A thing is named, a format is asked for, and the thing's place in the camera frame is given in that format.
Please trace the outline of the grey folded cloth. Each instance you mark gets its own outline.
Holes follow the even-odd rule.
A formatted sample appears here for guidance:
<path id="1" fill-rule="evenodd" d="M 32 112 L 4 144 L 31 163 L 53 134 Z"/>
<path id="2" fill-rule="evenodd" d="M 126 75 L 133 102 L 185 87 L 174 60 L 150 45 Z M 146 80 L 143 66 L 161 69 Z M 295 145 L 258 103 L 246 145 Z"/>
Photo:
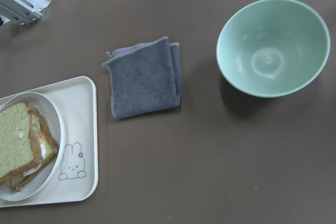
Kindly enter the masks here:
<path id="1" fill-rule="evenodd" d="M 180 45 L 167 36 L 116 49 L 102 66 L 110 75 L 115 119 L 181 104 Z"/>

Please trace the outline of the bread slice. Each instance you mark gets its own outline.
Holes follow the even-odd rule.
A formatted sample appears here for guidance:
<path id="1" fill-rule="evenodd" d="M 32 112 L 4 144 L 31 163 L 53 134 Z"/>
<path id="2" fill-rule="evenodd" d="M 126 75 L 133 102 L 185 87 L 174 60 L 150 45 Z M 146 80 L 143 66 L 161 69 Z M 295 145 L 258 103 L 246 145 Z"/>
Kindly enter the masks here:
<path id="1" fill-rule="evenodd" d="M 37 117 L 39 117 L 39 118 L 43 118 L 44 120 L 45 120 L 45 118 L 38 112 L 38 110 L 34 110 L 33 111 L 33 113 L 32 113 L 32 115 L 31 115 L 31 119 L 32 119 L 32 116 L 37 116 Z M 50 161 L 50 163 L 52 162 L 52 161 L 54 161 L 55 160 L 55 158 L 57 157 L 57 155 L 58 155 L 58 150 L 59 150 L 59 145 L 58 145 L 58 143 L 56 142 L 56 140 L 53 138 L 53 146 L 54 146 L 54 156 L 53 156 L 53 159 Z M 12 190 L 13 191 L 22 191 L 23 189 L 24 189 L 24 187 L 33 179 L 33 178 L 35 178 L 38 174 L 36 174 L 35 176 L 33 176 L 33 177 L 24 177 L 23 176 L 23 174 L 20 174 L 20 175 L 18 175 L 18 176 L 16 176 L 15 178 L 13 178 L 11 181 L 10 181 L 10 186 L 11 186 L 11 188 L 12 188 Z"/>
<path id="2" fill-rule="evenodd" d="M 1 185 L 39 163 L 31 114 L 36 108 L 19 102 L 1 111 Z"/>

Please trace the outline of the white round plate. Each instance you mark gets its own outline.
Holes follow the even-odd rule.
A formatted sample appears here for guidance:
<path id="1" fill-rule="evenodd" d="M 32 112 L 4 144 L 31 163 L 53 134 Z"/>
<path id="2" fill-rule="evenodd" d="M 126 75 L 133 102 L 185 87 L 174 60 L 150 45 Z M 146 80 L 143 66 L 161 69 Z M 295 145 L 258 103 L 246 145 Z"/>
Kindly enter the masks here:
<path id="1" fill-rule="evenodd" d="M 18 94 L 9 99 L 3 106 L 1 111 L 10 105 L 26 102 L 36 108 L 45 118 L 49 126 L 52 137 L 59 145 L 58 155 L 46 168 L 44 168 L 35 178 L 33 178 L 22 191 L 13 191 L 10 182 L 1 185 L 1 199 L 6 201 L 21 201 L 40 192 L 47 186 L 56 174 L 60 166 L 65 145 L 65 125 L 62 116 L 56 105 L 45 95 L 37 92 L 26 92 Z"/>

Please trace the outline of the green bowl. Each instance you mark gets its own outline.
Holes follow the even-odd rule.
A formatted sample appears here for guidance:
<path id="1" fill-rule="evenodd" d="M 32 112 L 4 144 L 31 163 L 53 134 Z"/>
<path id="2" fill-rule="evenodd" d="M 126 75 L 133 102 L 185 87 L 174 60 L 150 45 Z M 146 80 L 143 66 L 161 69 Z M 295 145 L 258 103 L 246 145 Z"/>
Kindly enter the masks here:
<path id="1" fill-rule="evenodd" d="M 330 48 L 328 27 L 313 8 L 297 0 L 259 0 L 226 22 L 216 60 L 237 90 L 276 98 L 310 84 L 326 65 Z"/>

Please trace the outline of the cream rabbit tray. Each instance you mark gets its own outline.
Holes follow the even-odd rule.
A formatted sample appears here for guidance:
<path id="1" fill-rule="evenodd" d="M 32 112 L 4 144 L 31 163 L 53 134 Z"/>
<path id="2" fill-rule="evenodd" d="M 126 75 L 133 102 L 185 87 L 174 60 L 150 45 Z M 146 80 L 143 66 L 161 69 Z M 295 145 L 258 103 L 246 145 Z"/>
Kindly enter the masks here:
<path id="1" fill-rule="evenodd" d="M 65 145 L 56 174 L 40 192 L 21 201 L 1 199 L 1 207 L 82 201 L 98 183 L 97 96 L 94 82 L 75 77 L 34 92 L 49 98 L 65 125 Z"/>

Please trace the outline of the bread slice on plate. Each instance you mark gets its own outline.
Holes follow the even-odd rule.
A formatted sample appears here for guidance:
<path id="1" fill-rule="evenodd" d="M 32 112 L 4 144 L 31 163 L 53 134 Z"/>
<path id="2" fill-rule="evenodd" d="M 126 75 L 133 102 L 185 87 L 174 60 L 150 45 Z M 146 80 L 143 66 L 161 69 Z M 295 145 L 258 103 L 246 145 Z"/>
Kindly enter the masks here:
<path id="1" fill-rule="evenodd" d="M 33 111 L 33 113 L 32 113 L 32 115 L 31 115 L 31 119 L 32 119 L 32 116 L 37 116 L 37 117 L 39 117 L 39 118 L 43 118 L 44 120 L 45 120 L 45 118 L 38 112 L 38 110 L 34 110 Z M 52 161 L 54 161 L 55 160 L 55 158 L 57 157 L 57 155 L 58 155 L 58 150 L 59 150 L 59 145 L 58 145 L 58 143 L 56 142 L 56 140 L 53 138 L 53 146 L 54 146 L 54 156 L 53 156 L 53 159 L 50 161 L 50 163 L 52 162 Z M 13 178 L 11 181 L 10 181 L 10 186 L 11 186 L 11 188 L 12 188 L 12 190 L 13 191 L 22 191 L 23 189 L 24 189 L 24 187 L 33 179 L 33 178 L 35 178 L 38 174 L 36 174 L 35 176 L 33 176 L 33 177 L 24 177 L 23 176 L 23 174 L 20 174 L 20 175 L 18 175 L 18 176 L 16 176 L 15 178 Z"/>

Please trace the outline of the aluminium frame post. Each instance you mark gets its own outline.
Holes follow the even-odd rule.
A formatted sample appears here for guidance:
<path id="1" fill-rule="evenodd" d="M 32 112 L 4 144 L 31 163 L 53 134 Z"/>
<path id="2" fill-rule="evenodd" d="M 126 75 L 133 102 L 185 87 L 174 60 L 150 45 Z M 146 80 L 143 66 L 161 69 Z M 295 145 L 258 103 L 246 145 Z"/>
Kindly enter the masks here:
<path id="1" fill-rule="evenodd" d="M 42 8 L 32 0 L 1 0 L 1 15 L 18 26 L 28 26 L 42 17 Z"/>

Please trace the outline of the fried egg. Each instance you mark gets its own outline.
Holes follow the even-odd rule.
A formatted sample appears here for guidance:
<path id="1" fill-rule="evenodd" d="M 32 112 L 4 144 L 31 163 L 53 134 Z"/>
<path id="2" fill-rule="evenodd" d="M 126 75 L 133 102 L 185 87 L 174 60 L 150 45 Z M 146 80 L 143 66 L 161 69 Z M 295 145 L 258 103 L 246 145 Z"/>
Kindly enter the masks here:
<path id="1" fill-rule="evenodd" d="M 34 145 L 37 146 L 37 150 L 39 151 L 39 163 L 25 171 L 23 173 L 24 177 L 33 177 L 38 174 L 50 163 L 54 156 L 53 138 L 46 121 L 34 115 L 31 117 L 31 120 L 31 135 L 33 136 Z"/>

